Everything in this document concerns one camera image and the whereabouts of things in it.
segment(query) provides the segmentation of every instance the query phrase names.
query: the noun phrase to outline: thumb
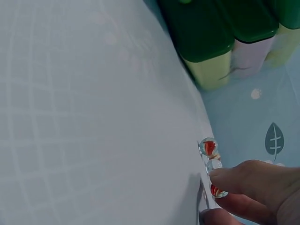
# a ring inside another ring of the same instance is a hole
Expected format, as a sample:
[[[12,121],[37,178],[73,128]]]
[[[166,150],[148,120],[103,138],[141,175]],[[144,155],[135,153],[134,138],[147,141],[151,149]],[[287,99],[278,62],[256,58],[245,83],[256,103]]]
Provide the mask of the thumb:
[[[238,166],[210,172],[211,182],[221,190],[243,194],[277,213],[281,204],[300,189],[300,169],[249,160]]]

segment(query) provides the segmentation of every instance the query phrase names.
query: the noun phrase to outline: finger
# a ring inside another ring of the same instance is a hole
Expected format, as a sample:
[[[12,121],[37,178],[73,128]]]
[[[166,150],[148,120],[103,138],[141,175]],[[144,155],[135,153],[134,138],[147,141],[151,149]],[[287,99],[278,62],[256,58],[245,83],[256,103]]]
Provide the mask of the finger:
[[[265,205],[245,195],[228,194],[225,198],[216,198],[216,202],[238,217],[258,224],[276,224],[276,217]]]
[[[210,172],[211,182],[221,190],[244,194],[266,205],[274,214],[298,190],[299,168],[288,168],[256,160]]]
[[[213,209],[201,213],[202,223],[205,225],[241,225],[224,209]]]

